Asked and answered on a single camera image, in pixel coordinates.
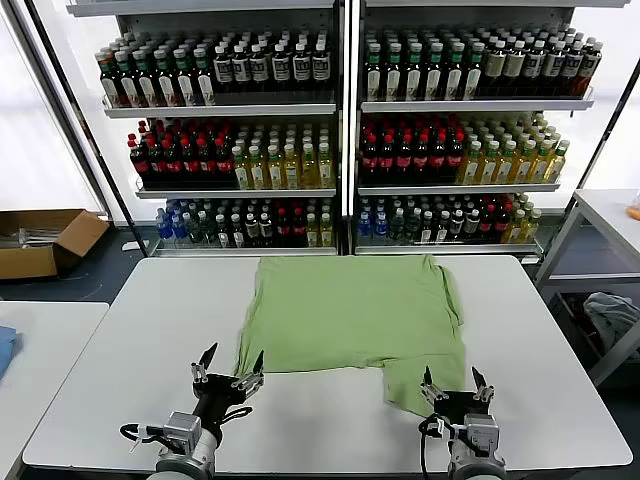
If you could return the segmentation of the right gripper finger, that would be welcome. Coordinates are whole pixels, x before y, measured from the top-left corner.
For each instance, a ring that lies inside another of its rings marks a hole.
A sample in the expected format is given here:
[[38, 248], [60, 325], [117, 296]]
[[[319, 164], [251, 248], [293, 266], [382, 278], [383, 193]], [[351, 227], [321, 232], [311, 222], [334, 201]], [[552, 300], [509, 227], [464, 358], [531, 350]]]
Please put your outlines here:
[[472, 375], [476, 385], [474, 399], [483, 403], [490, 403], [495, 395], [495, 388], [489, 384], [484, 375], [475, 367], [472, 368]]
[[425, 367], [420, 387], [423, 396], [428, 401], [441, 401], [448, 398], [448, 395], [433, 382], [429, 366]]

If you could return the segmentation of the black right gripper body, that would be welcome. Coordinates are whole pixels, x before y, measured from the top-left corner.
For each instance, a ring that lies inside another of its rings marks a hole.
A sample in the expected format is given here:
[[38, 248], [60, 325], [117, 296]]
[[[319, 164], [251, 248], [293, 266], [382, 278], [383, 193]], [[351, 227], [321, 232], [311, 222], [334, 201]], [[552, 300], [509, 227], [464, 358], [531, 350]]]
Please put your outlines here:
[[462, 425], [464, 417], [468, 414], [489, 413], [490, 403], [483, 403], [475, 400], [476, 392], [471, 391], [444, 391], [448, 398], [446, 400], [434, 401], [433, 411], [445, 419], [449, 424]]

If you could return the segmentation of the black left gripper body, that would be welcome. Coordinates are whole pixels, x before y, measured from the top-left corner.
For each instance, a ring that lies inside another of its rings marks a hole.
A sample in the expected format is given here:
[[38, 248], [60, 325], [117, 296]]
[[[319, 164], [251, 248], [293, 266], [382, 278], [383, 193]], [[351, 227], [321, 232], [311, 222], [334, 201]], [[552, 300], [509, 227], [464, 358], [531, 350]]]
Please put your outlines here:
[[239, 411], [246, 410], [246, 392], [233, 386], [236, 381], [236, 377], [208, 374], [207, 379], [193, 382], [197, 398], [193, 414], [200, 419], [202, 426], [221, 426]]

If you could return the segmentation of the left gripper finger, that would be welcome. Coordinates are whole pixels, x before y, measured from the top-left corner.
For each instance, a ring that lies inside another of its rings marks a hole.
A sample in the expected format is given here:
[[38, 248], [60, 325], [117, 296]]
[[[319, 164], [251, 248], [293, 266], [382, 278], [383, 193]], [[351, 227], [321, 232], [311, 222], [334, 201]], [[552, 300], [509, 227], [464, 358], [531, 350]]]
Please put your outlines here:
[[205, 350], [198, 362], [191, 363], [191, 373], [193, 383], [206, 383], [208, 381], [208, 368], [217, 350], [218, 343], [215, 342], [209, 349]]
[[232, 383], [232, 387], [244, 393], [255, 393], [264, 385], [264, 351], [258, 355], [253, 370]]

